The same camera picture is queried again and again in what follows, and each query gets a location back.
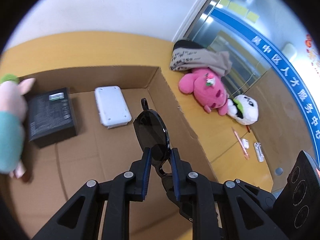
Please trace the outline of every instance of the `plush toy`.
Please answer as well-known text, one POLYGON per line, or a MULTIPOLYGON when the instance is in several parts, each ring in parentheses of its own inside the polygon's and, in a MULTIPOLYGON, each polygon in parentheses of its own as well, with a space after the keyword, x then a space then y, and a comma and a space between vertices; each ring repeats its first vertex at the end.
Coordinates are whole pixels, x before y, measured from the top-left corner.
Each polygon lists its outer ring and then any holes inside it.
POLYGON ((228 115, 240 124, 253 124, 257 122, 259 116, 257 101, 246 95, 239 95, 234 99, 229 98, 228 115))
POLYGON ((35 79, 19 83, 17 77, 8 74, 0 82, 0 173, 28 182, 31 174, 20 160, 25 137, 22 123, 28 108, 23 95, 30 91, 35 79))
POLYGON ((193 68, 179 81, 179 89, 182 93, 195 96, 196 100, 208 113, 216 108, 219 115, 228 112, 228 94, 221 82, 221 77, 209 68, 193 68))

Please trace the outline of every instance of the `white plastic container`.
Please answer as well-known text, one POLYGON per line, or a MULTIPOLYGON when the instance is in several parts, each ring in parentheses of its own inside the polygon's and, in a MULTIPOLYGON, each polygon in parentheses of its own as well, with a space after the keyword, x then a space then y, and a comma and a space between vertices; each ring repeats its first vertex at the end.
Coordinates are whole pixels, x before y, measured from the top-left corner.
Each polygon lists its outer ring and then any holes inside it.
POLYGON ((120 87, 98 87, 94 90, 100 123, 108 129, 126 125, 131 114, 120 87))
POLYGON ((249 149, 249 141, 248 141, 248 140, 242 138, 242 139, 241 139, 241 142, 242 142, 243 147, 244 147, 245 149, 249 149))

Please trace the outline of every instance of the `sticky note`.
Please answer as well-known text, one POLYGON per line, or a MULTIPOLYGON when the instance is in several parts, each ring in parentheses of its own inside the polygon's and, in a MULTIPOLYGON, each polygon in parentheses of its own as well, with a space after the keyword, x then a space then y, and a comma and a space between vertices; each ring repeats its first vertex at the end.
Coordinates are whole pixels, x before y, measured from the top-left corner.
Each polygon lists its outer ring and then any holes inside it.
POLYGON ((253 13, 252 11, 248 12, 246 18, 250 21, 252 21, 253 23, 256 23, 256 21, 259 19, 259 15, 253 13))
POLYGON ((248 9, 246 7, 243 7, 235 2, 230 2, 228 8, 231 11, 234 11, 237 14, 240 14, 241 16, 245 16, 248 12, 248 9))
POLYGON ((220 0, 219 4, 222 6, 228 7, 230 0, 220 0))

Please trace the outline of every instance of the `white wall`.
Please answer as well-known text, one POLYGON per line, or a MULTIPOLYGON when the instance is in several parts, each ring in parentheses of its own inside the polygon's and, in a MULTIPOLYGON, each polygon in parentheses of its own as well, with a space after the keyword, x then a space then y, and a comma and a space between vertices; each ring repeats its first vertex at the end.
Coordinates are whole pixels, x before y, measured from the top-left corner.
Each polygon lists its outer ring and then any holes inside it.
POLYGON ((20 22, 6 48, 50 34, 92 30, 142 34, 172 41, 186 17, 196 6, 201 7, 199 2, 201 0, 40 0, 20 22))

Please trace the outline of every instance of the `cardboard box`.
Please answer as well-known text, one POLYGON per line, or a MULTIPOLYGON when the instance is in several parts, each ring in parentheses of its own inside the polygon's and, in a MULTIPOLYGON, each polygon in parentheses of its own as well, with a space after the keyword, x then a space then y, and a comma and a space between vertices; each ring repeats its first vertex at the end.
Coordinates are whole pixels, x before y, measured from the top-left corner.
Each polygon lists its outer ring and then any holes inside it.
MULTIPOLYGON (((140 100, 146 98, 169 131, 172 147, 179 149, 182 160, 193 170, 216 181, 210 164, 194 131, 158 67, 99 66, 51 70, 24 78, 35 77, 32 93, 39 94, 63 87, 70 88, 70 97, 78 122, 78 135, 65 141, 38 149, 26 143, 23 161, 32 169, 30 184, 9 180, 7 202, 22 228, 32 237, 49 218, 89 179, 98 182, 112 180, 127 171, 131 163, 141 158, 142 151, 135 136, 133 120, 142 111, 140 100), (126 126, 108 130, 100 124, 94 89, 117 85, 132 115, 126 126)), ((146 200, 130 204, 130 233, 133 239, 177 239, 192 224, 181 217, 171 203, 161 179, 151 169, 146 200)))

